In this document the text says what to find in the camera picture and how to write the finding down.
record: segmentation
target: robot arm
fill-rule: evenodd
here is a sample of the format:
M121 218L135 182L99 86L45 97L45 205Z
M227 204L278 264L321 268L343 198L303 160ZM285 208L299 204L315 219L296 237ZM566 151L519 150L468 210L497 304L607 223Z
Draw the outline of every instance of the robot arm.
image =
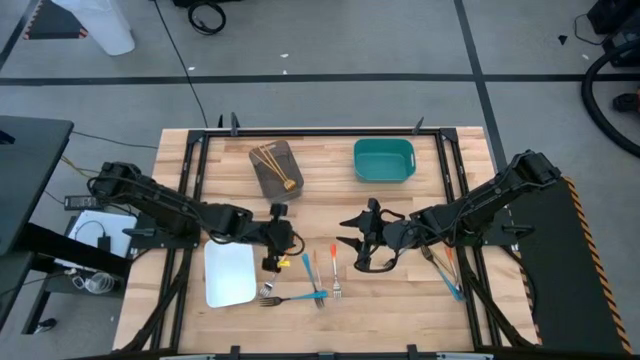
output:
M99 176L87 183L89 191L103 204L128 204L152 217L156 225L177 238L204 230L219 244L242 243L266 246L262 267L278 271L278 257L294 247L291 223L280 219L287 206L274 204L270 221L253 221L253 213L229 204L207 204L156 183L127 163L104 163Z
M447 246L474 245L493 222L495 213L519 196L542 190L560 178L560 170L541 153L528 150L516 155L509 166L488 182L464 197L446 205L435 205L418 210L405 219L404 215L381 210L375 199L369 199L369 211L342 222L346 227L357 227L364 239L338 237L338 240L358 252L354 264L363 272L386 272L397 263L404 249L415 249L443 241ZM382 219L388 213L398 218L389 222ZM379 246L388 246L396 256L381 269L371 269L371 254Z

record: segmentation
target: teal bowl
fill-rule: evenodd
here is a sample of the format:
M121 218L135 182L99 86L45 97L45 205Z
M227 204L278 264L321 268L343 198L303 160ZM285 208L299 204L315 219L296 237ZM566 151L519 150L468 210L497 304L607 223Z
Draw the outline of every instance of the teal bowl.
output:
M401 183L416 172L413 145L405 139L360 139L353 162L356 177L367 183Z

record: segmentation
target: gray floor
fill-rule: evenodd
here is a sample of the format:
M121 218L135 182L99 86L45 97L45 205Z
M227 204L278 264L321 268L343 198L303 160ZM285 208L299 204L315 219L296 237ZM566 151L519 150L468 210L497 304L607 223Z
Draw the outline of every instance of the gray floor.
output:
M471 74L456 9L446 0L245 0L224 4L227 28L215 37L192 31L183 9L159 0L167 25L194 76L431 73ZM22 40L0 70L2 78L127 78L182 76L183 70L153 3L120 0L137 48L107 57L92 39ZM602 54L572 36L573 19L594 0L464 0L484 74L581 74ZM27 6L0 0L0 47ZM581 33L594 36L586 23ZM569 39L563 46L559 35ZM607 67L604 72L620 72ZM608 109L634 83L598 83L595 92L620 129L640 142L633 116ZM488 83L507 157L543 151L577 184L634 348L640 348L640 272L636 259L634 175L640 162L616 148L591 123L578 83ZM243 126L425 125L485 126L473 82L323 82L196 84L210 124L238 114ZM0 86L0 114L68 119L76 130L121 141L156 144L162 128L203 126L188 85ZM99 168L126 160L151 171L155 152L72 136L65 155ZM84 194L85 181L59 166L48 191ZM48 197L33 221L61 232L71 213ZM60 325L19 335L37 285L21 292L0 333L3 358L69 358L103 354L111 346L120 303L53 296L46 315Z

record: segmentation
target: white tray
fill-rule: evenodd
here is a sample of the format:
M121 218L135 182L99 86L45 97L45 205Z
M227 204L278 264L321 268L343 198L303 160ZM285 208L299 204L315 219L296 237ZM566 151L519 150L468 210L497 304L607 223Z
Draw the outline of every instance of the white tray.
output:
M251 245L218 245L209 240L204 246L207 305L219 308L253 300L257 284L253 261Z

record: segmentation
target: white bag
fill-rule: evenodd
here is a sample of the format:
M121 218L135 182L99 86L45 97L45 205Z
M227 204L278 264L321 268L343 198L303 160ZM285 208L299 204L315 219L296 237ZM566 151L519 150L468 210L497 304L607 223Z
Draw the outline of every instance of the white bag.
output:
M70 11L107 54L122 55L136 47L131 26L114 0L52 1Z

